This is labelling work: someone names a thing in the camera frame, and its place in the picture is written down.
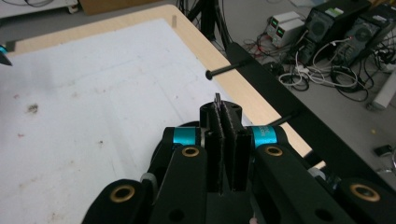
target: white cable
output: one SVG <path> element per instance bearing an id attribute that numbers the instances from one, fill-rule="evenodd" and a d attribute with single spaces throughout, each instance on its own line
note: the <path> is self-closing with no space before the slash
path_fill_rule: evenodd
<path id="1" fill-rule="evenodd" d="M 348 37 L 348 38 L 345 38 L 345 39 L 342 39 L 342 40 L 334 40 L 334 41 L 332 41 L 332 42 L 330 42 L 330 43 L 325 44 L 323 47 L 321 47 L 321 48 L 317 51 L 317 53 L 315 54 L 314 58 L 312 59 L 312 64 L 314 65 L 314 67 L 317 67 L 317 66 L 315 65 L 315 60 L 316 60 L 316 58 L 318 57 L 318 55 L 319 55 L 324 49 L 326 49 L 327 47 L 329 47 L 329 45 L 334 45 L 334 46 L 335 46 L 336 43 L 343 43 L 343 42 L 347 42 L 347 41 L 349 41 L 349 40 L 350 40 L 349 37 Z"/>

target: power supply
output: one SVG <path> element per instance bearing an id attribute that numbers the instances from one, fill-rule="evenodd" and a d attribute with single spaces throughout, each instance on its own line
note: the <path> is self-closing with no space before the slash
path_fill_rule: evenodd
<path id="1" fill-rule="evenodd" d="M 273 45 L 277 48 L 288 45 L 292 40 L 298 37 L 303 27 L 304 22 L 300 19 L 280 23 L 277 26 L 276 34 L 272 40 Z"/>
<path id="2" fill-rule="evenodd" d="M 371 110 L 384 110 L 388 107 L 389 102 L 392 100 L 396 93 L 396 70 L 392 72 L 381 91 L 374 98 L 374 100 L 367 105 Z"/>
<path id="3" fill-rule="evenodd" d="M 294 11 L 282 13 L 279 15 L 275 15 L 271 18 L 269 26 L 267 28 L 267 34 L 271 37 L 274 37 L 276 34 L 276 30 L 279 24 L 291 21 L 294 19 L 300 19 L 300 15 Z"/>
<path id="4" fill-rule="evenodd" d="M 396 7 L 381 4 L 362 13 L 346 32 L 350 41 L 339 45 L 334 51 L 334 63 L 351 65 L 368 56 L 384 37 L 396 26 Z"/>
<path id="5" fill-rule="evenodd" d="M 358 16 L 370 6 L 367 0 L 331 0 L 313 7 L 305 23 L 308 33 L 299 44 L 299 61 L 311 64 L 318 49 L 343 38 Z M 326 48 L 318 58 L 328 56 L 333 50 Z"/>

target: electronic equipment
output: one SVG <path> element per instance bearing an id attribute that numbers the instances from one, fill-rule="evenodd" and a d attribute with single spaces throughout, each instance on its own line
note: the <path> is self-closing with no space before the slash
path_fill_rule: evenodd
<path id="1" fill-rule="evenodd" d="M 300 15 L 294 11 L 275 15 L 270 19 L 270 23 L 267 28 L 267 34 L 271 37 L 274 37 L 279 24 L 299 18 Z"/>
<path id="2" fill-rule="evenodd" d="M 334 51 L 334 63 L 351 65 L 368 56 L 384 37 L 396 26 L 396 7 L 381 4 L 362 13 L 346 32 L 350 41 L 340 44 Z"/>
<path id="3" fill-rule="evenodd" d="M 305 23 L 308 30 L 299 44 L 299 61 L 311 64 L 317 50 L 324 45 L 344 37 L 358 16 L 370 7 L 367 0 L 331 0 L 313 7 Z M 328 47 L 320 53 L 324 58 L 333 52 Z"/>
<path id="4" fill-rule="evenodd" d="M 385 85 L 374 100 L 367 105 L 370 110 L 384 110 L 388 107 L 396 93 L 396 69 L 392 72 Z"/>
<path id="5" fill-rule="evenodd" d="M 298 34 L 304 27 L 304 22 L 300 19 L 294 19 L 280 23 L 277 26 L 276 33 L 273 36 L 272 43 L 277 48 L 288 45 L 292 40 L 298 37 Z"/>
<path id="6" fill-rule="evenodd" d="M 361 177 L 329 184 L 324 172 L 293 149 L 282 127 L 244 127 L 242 107 L 222 101 L 218 93 L 199 114 L 199 122 L 165 128 L 140 181 L 120 179 L 107 185 L 82 223 L 395 220 L 394 193 Z"/>

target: gray floor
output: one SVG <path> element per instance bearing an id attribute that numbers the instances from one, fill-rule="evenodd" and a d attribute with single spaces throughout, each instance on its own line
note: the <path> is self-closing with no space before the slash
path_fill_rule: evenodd
<path id="1" fill-rule="evenodd" d="M 1 20 L 0 44 L 116 17 L 147 7 L 163 4 L 174 5 L 175 3 L 176 0 L 167 0 L 95 16 L 87 16 L 82 11 L 69 15 L 65 9 L 61 8 L 7 18 Z M 224 1 L 225 19 L 230 35 L 234 42 L 241 45 L 247 39 L 255 39 L 263 31 L 266 20 L 270 16 L 291 10 L 296 10 L 307 16 L 310 8 L 296 8 L 288 0 Z M 374 169 L 381 169 L 389 167 L 389 158 L 379 159 L 372 150 L 384 145 L 396 146 L 396 100 L 394 97 L 389 107 L 380 112 L 368 111 L 365 106 L 375 97 L 387 76 L 378 75 L 376 77 L 378 79 L 376 86 L 371 91 L 369 100 L 364 103 L 352 102 L 341 96 L 336 90 L 319 85 L 311 85 L 309 91 L 293 91 L 293 93 L 354 148 L 356 153 L 362 156 L 370 166 Z M 385 174 L 382 176 L 396 189 L 394 175 Z"/>

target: cable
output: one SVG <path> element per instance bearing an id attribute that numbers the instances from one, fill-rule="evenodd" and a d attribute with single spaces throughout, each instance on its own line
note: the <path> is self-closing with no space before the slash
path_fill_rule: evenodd
<path id="1" fill-rule="evenodd" d="M 26 4 L 18 4 L 18 3 L 8 2 L 7 0 L 1 0 L 1 1 L 4 3 L 7 3 L 9 5 L 17 6 L 17 7 L 44 7 L 48 4 L 50 4 L 51 2 L 53 2 L 53 0 L 45 0 L 42 2 L 38 2 L 38 3 L 29 3 L 29 0 L 23 0 Z"/>
<path id="2" fill-rule="evenodd" d="M 318 57 L 318 55 L 319 55 L 324 49 L 326 49 L 326 48 L 329 47 L 330 45 L 335 46 L 336 43 L 343 43 L 343 42 L 347 42 L 347 41 L 349 41 L 349 40 L 350 40 L 350 37 L 345 38 L 345 39 L 341 39 L 341 40 L 334 40 L 334 41 L 332 41 L 332 42 L 330 42 L 330 43 L 325 44 L 323 47 L 321 47 L 321 48 L 317 51 L 317 53 L 315 54 L 314 58 L 312 59 L 312 64 L 314 65 L 314 67 L 317 67 L 317 66 L 315 65 L 315 60 L 316 60 L 316 58 Z"/>

